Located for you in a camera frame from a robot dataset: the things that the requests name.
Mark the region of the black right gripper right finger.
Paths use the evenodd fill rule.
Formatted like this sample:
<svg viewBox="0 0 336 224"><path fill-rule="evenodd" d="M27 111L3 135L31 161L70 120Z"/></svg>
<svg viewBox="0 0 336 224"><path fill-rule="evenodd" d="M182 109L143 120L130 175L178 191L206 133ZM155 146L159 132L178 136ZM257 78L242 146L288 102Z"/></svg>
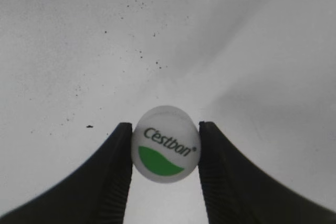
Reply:
<svg viewBox="0 0 336 224"><path fill-rule="evenodd" d="M209 223L335 223L335 211L262 171L213 122L200 122L198 172Z"/></svg>

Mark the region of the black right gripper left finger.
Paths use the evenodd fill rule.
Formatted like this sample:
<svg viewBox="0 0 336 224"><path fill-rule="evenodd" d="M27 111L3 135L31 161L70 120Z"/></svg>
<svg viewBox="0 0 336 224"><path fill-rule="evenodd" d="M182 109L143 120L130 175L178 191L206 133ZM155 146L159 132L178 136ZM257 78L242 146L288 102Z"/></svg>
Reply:
<svg viewBox="0 0 336 224"><path fill-rule="evenodd" d="M119 123L75 171L1 223L123 223L132 178L131 123Z"/></svg>

